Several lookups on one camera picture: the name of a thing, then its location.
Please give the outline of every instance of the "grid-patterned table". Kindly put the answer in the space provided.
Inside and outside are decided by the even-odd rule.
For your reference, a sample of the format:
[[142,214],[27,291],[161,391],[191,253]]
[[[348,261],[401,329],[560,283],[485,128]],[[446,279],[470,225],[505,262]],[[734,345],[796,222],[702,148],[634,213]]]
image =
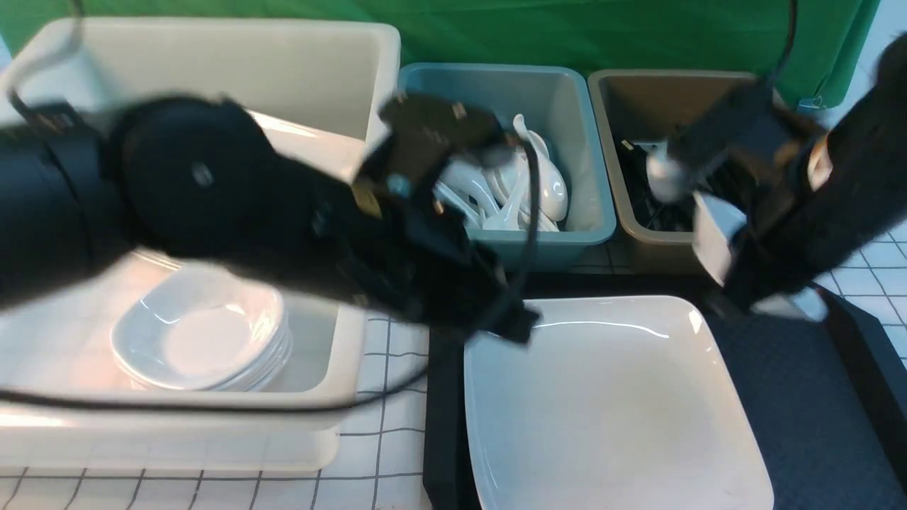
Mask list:
[[[573,271],[625,274],[623,234],[589,250]],[[907,224],[869,244],[819,282],[874,314],[907,358]],[[360,393],[425,363],[427,330],[370,317]],[[0,510],[429,510],[422,488],[424,382],[352,414],[336,459],[317,473],[0,470]]]

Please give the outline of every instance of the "white plastic bin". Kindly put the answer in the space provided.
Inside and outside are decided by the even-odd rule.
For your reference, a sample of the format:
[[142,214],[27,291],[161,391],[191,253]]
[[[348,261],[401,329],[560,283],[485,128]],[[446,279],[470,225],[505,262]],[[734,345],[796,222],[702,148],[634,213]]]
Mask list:
[[[227,95],[250,109],[374,145],[377,110],[395,90],[400,38],[387,25],[306,20],[89,18],[74,59],[30,79],[27,102],[84,110],[161,93]],[[19,54],[52,51],[70,22],[46,26]],[[18,122],[0,103],[0,124]],[[285,292],[294,354],[266,393],[129,388],[109,347],[113,323],[169,270],[130,257],[99,279],[0,314],[0,386],[44,393],[182,402],[312,405],[349,399],[365,312]],[[0,466],[317,470],[335,456],[343,413],[312,417],[123,415],[0,403]]]

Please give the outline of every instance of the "robotic arm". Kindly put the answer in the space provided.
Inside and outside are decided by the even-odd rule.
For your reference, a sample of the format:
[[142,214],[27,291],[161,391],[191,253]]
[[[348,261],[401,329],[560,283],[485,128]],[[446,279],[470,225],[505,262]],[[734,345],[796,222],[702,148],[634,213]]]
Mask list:
[[[714,172],[746,183],[743,211],[702,190]],[[907,34],[830,132],[775,106],[771,85],[758,82],[668,139],[649,157],[648,176],[663,202],[697,195],[694,251],[723,285],[719,311],[821,320],[821,299],[804,288],[907,218]],[[705,235],[716,226],[727,243]]]
[[[93,117],[30,109],[28,125],[0,131],[0,308],[142,245],[464,328],[507,289],[434,183],[454,153],[503,158],[522,142],[491,113],[427,96],[400,95],[380,115],[391,135],[350,186],[277,154],[229,101],[171,97]],[[508,302],[484,329],[524,343],[538,316]]]

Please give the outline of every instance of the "green backdrop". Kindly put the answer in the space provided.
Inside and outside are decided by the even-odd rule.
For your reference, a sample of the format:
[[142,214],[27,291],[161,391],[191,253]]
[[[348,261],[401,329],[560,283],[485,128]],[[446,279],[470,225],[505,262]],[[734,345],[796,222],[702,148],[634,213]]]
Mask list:
[[[800,0],[780,83],[788,102],[842,101],[879,0]],[[763,72],[778,58],[786,0],[85,0],[88,15],[302,17],[396,26],[404,63],[485,62]],[[66,0],[0,0],[13,52]]]

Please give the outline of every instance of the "gray bin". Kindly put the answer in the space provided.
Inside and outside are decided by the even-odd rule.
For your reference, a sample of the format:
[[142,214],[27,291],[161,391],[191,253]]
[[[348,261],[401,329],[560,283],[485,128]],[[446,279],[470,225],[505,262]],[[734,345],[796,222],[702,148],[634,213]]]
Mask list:
[[693,254],[693,234],[650,230],[637,221],[612,130],[633,142],[662,141],[677,126],[695,121],[730,88],[753,80],[754,76],[748,73],[667,70],[598,71],[589,77],[614,206],[620,225],[631,238],[630,264],[636,272],[703,270]]
[[[496,64],[410,64],[400,71],[400,90],[430,93],[495,112],[505,127],[517,113],[551,148],[570,192],[566,230],[540,232],[536,270],[568,269],[587,247],[617,228],[605,162],[585,80],[561,67]],[[525,232],[470,230],[470,238],[516,266]]]

